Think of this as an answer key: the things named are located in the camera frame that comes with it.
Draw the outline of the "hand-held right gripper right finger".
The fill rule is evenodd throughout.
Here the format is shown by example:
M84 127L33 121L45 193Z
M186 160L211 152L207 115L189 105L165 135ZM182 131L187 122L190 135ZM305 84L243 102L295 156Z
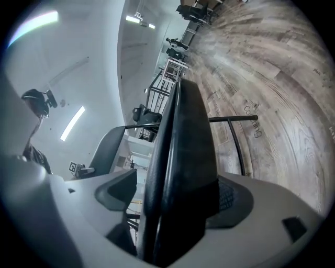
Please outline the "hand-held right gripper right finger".
M218 218L237 225L208 229L169 268L282 268L312 239L324 217L288 189L222 172L219 181L236 192Z

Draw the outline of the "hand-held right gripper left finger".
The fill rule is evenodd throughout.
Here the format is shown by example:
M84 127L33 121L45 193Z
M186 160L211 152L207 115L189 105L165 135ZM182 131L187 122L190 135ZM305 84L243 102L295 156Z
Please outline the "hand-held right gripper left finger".
M135 169L65 184L75 206L100 235L127 253L137 254L126 216L137 190Z

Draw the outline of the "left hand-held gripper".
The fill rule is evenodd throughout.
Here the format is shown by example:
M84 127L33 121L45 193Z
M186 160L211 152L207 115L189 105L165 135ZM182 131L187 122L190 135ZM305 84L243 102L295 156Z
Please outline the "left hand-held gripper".
M69 171L73 175L72 180L77 180L81 178L81 173L93 173L95 172L94 168L85 168L84 164L77 164L70 162Z

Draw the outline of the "long ceiling light panel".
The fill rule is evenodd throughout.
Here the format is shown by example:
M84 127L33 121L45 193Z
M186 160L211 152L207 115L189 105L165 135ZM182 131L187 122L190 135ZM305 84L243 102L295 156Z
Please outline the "long ceiling light panel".
M65 130L63 131L60 140L65 141L69 135L69 133L71 132L72 128L74 127L74 125L76 124L76 122L79 120L79 118L82 116L82 114L85 112L85 108L84 106L82 106L77 112L76 114L72 117L72 119L70 120L70 122L68 123L68 125L66 126Z
M22 37L23 35L40 28L42 26L56 23L59 19L59 14L56 10L39 15L30 20L22 23L12 35L7 47L9 48L17 39Z

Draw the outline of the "person's dark clothing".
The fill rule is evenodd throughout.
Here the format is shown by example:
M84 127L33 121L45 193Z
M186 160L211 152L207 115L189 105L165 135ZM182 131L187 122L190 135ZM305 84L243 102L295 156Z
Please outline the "person's dark clothing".
M48 174L52 174L47 157L33 145L30 144L25 148L23 156L27 159L27 161L36 162L37 164L43 166Z

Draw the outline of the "black metal railing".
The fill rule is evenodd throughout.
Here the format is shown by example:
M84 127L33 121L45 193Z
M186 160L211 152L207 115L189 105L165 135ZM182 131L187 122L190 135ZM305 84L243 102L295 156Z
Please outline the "black metal railing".
M147 99L145 104L146 108L161 115L164 113L168 97L174 86L174 84L162 80L162 71L163 68L159 68L153 82L146 88Z

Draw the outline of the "wooden top desk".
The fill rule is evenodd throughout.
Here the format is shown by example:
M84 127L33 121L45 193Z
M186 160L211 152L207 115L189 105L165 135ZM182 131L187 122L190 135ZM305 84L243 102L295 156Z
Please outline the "wooden top desk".
M189 69L186 63L174 58L168 58L162 71L162 80L174 84L178 81L184 69Z

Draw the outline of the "white frame desk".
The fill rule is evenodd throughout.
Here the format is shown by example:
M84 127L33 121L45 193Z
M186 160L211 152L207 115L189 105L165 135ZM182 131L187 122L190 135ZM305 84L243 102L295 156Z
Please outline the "white frame desk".
M189 47L195 35L197 35L197 31L187 28L182 36L181 43Z

